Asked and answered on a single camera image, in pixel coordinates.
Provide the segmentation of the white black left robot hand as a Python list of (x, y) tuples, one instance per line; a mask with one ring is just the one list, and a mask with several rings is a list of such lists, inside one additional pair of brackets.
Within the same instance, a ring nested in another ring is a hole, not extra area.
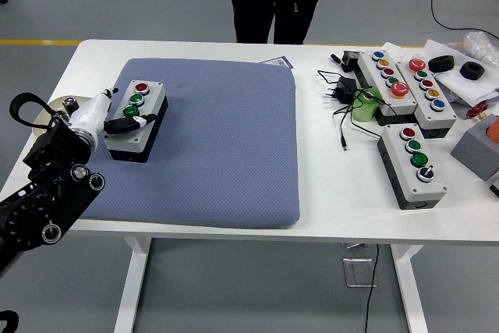
[(69, 128), (76, 132), (84, 131), (98, 136), (102, 132), (110, 135), (129, 133), (149, 125), (157, 119), (157, 115), (124, 116), (107, 121), (111, 106), (111, 97), (118, 89), (105, 89), (77, 109), (70, 117)]

